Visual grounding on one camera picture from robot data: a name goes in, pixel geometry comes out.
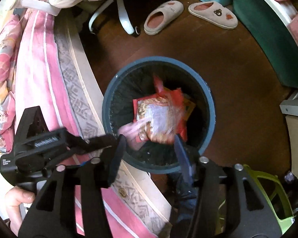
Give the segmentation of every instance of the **green panel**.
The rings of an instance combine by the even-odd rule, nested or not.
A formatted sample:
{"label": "green panel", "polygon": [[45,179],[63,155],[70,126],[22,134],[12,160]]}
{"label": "green panel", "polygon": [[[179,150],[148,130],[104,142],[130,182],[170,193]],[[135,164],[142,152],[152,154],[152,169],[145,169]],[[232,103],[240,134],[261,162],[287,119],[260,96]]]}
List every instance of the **green panel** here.
{"label": "green panel", "polygon": [[280,82],[298,88],[298,46],[264,0],[233,0],[234,13],[251,32]]}

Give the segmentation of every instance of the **wooden floor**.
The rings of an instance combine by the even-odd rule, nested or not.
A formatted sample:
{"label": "wooden floor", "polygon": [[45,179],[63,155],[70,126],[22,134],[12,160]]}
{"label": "wooden floor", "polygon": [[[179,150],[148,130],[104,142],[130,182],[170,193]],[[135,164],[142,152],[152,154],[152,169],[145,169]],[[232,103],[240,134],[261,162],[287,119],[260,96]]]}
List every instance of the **wooden floor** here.
{"label": "wooden floor", "polygon": [[279,104],[290,89],[281,86],[265,54],[241,22],[234,30],[216,27],[188,12],[198,0],[179,0],[182,15],[156,36],[143,31],[147,15],[167,0],[124,0],[139,37],[121,27],[116,4],[97,19],[99,32],[82,42],[104,93],[119,69],[145,56],[186,63],[208,83],[215,100],[216,128],[205,156],[220,165],[248,164],[277,174],[290,168],[287,126]]}

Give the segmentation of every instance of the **slipper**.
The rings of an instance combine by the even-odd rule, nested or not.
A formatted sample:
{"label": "slipper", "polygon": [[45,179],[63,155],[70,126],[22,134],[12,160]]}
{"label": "slipper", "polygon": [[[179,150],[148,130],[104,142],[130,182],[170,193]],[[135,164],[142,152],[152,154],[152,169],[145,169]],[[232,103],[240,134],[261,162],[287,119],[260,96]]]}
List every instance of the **slipper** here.
{"label": "slipper", "polygon": [[237,27],[236,16],[221,4],[215,1],[193,3],[188,8],[194,16],[213,23],[220,28],[234,29]]}
{"label": "slipper", "polygon": [[169,1],[161,4],[147,17],[144,25],[145,32],[150,36],[158,34],[182,12],[183,4],[179,1]]}

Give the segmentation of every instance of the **silver screw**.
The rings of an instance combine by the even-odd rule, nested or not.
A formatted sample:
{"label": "silver screw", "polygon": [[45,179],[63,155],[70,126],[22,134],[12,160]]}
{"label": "silver screw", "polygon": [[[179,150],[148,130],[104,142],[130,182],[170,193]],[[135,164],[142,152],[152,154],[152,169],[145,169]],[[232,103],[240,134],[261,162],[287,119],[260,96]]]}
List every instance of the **silver screw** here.
{"label": "silver screw", "polygon": [[203,163],[203,164],[206,164],[206,163],[208,163],[210,160],[207,158],[207,157],[205,157],[205,156],[202,156],[202,157],[200,157],[200,162],[201,163]]}
{"label": "silver screw", "polygon": [[234,168],[238,171],[242,171],[244,169],[244,167],[241,164],[234,165]]}
{"label": "silver screw", "polygon": [[66,168],[65,165],[59,165],[59,166],[56,167],[56,171],[58,171],[58,172],[62,172],[62,171],[65,170],[65,168]]}
{"label": "silver screw", "polygon": [[91,159],[91,163],[92,163],[93,165],[97,165],[97,164],[99,164],[99,163],[100,163],[100,158],[99,158],[99,157],[93,157],[93,158]]}

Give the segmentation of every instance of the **white chair leg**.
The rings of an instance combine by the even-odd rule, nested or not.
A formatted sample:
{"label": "white chair leg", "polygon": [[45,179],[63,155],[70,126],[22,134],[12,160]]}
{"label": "white chair leg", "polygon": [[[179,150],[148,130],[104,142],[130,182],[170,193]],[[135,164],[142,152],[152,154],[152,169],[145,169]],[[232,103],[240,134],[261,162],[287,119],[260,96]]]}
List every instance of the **white chair leg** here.
{"label": "white chair leg", "polygon": [[100,6],[97,11],[93,14],[93,16],[91,17],[89,23],[88,23],[88,27],[90,32],[93,31],[92,25],[94,20],[98,17],[98,15],[100,15],[108,6],[110,6],[112,3],[114,2],[114,0],[107,0],[106,2],[104,2],[102,4],[102,6]]}
{"label": "white chair leg", "polygon": [[139,35],[140,34],[140,29],[138,27],[133,28],[133,26],[132,26],[132,24],[129,20],[127,11],[126,11],[124,1],[123,0],[117,0],[117,6],[118,6],[119,20],[120,20],[120,23],[123,26],[124,30],[129,35],[132,35],[132,34]]}

